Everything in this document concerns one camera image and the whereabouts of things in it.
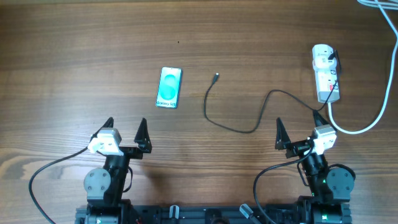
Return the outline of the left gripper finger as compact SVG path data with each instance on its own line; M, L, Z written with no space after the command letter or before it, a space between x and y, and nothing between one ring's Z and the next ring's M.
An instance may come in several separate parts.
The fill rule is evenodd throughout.
M147 120L145 118L142 118L134 138L134 142L137 143L138 147L152 147L147 127Z
M102 127L99 128L99 130L97 130L94 134L91 135L91 138L96 138L98 133L100 132L100 130L102 128L112 128L114 125L114 118L113 117L109 117L107 119L107 121L104 123L104 125L102 125Z

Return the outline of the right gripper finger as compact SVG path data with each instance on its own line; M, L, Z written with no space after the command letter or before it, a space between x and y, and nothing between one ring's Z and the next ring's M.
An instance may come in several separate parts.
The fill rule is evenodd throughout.
M313 110L313 119L316 127L329 125L329 122L317 110Z
M280 118L276 119L276 125L275 149L288 149L291 145L291 141Z

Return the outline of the white power strip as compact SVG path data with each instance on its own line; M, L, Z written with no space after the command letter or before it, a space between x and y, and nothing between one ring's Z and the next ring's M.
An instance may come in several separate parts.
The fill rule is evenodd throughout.
M338 89L338 84L336 83L338 79L337 66L338 60L336 53L332 47L327 44L317 44L312 48L312 56L316 55L331 55L333 54L336 58L337 65L334 70L321 70L315 72L315 83L317 88L318 102L320 103L333 103L340 99L340 93Z

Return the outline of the turquoise screen Galaxy smartphone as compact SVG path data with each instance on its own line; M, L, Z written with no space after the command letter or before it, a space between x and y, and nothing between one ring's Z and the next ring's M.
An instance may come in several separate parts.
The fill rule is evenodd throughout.
M181 81L181 68L162 67L155 105L161 108L176 109Z

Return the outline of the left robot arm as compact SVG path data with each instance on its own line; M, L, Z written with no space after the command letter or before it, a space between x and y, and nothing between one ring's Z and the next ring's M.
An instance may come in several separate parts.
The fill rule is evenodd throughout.
M77 210L75 223L141 223L142 218L131 201L122 199L126 177L132 174L131 159L142 159L151 153L152 144L147 129L147 120L142 119L134 142L136 146L121 146L122 137L109 118L90 139L88 150L104 155L102 168L95 168L85 176L83 186L87 192L88 205Z

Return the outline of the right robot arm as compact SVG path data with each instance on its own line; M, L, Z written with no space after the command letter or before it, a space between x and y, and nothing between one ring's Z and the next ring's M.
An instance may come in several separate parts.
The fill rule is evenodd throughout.
M300 196L293 204L268 207L276 223L336 223L353 222L349 201L356 174L343 164L329 165L324 152L333 147L336 130L318 112L313 112L315 128L302 141L292 142L280 118L276 119L275 148L285 150L286 157L298 157L297 167L311 196Z

